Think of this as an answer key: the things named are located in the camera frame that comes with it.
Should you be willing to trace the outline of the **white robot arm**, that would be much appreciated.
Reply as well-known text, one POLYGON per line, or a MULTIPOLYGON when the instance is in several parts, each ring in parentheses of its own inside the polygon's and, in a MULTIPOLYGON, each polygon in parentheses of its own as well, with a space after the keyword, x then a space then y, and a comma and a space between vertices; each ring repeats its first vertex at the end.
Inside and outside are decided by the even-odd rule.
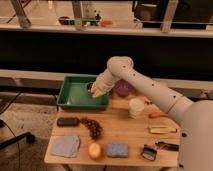
POLYGON ((213 101, 193 102, 133 69, 130 57, 111 57, 91 92, 99 97, 123 79, 144 94, 180 127, 178 171, 213 171, 213 101))

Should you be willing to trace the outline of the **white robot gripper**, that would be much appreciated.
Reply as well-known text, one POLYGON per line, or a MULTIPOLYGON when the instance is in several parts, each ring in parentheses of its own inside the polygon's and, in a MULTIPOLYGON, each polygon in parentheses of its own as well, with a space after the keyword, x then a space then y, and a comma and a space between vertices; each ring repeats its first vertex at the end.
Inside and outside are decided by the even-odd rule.
POLYGON ((96 80, 92 84, 91 93, 92 97, 100 97, 109 92, 118 81, 118 78, 114 76, 110 71, 105 70, 99 74, 96 80))

